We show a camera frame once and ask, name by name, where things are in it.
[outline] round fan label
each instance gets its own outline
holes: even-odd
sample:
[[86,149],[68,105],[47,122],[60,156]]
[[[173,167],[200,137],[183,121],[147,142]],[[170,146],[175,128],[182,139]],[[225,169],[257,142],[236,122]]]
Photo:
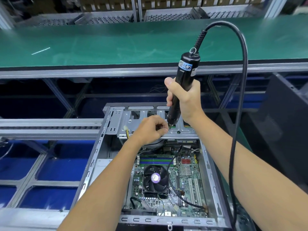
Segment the round fan label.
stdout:
[[160,175],[158,173],[153,173],[151,175],[151,180],[153,183],[159,183],[160,182]]

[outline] sticker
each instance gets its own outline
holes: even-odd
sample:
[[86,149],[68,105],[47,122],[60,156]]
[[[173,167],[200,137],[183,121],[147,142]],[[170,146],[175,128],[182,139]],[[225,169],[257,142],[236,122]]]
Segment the sticker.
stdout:
[[197,68],[192,69],[192,74],[190,75],[191,77],[195,76],[197,72]]
[[193,66],[192,64],[183,62],[182,60],[180,60],[179,62],[179,68],[186,70],[186,71],[191,71],[192,66]]

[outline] cpu fan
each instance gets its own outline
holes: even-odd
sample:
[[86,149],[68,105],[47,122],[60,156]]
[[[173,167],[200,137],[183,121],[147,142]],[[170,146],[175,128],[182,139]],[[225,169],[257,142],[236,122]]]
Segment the cpu fan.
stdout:
[[169,193],[167,170],[163,166],[149,165],[144,169],[143,194]]

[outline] green circuit board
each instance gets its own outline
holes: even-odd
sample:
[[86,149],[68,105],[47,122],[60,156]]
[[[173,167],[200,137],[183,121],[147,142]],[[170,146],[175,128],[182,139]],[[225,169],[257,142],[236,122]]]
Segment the green circuit board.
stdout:
[[[143,193],[143,171],[148,165],[159,165],[167,169],[167,165],[174,156],[175,151],[161,151],[160,155],[140,156],[139,162],[135,161],[133,186],[131,195],[142,201],[135,202],[136,209],[156,209],[157,215],[173,217],[207,217],[203,209],[185,204],[178,198],[168,185],[168,194],[151,195]],[[175,161],[169,168],[169,177],[173,186],[184,192],[182,197],[194,204],[205,205],[205,197],[200,177],[199,166],[195,154],[191,150],[181,150],[176,153]]]

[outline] forearm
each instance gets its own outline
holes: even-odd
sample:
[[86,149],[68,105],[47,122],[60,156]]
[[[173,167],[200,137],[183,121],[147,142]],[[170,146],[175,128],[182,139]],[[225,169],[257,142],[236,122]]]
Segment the forearm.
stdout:
[[58,230],[115,230],[123,206],[138,140],[130,138],[69,212]]
[[[190,125],[228,181],[232,137],[204,114],[199,117]],[[238,142],[233,181],[238,200],[263,231],[307,228],[308,196]]]

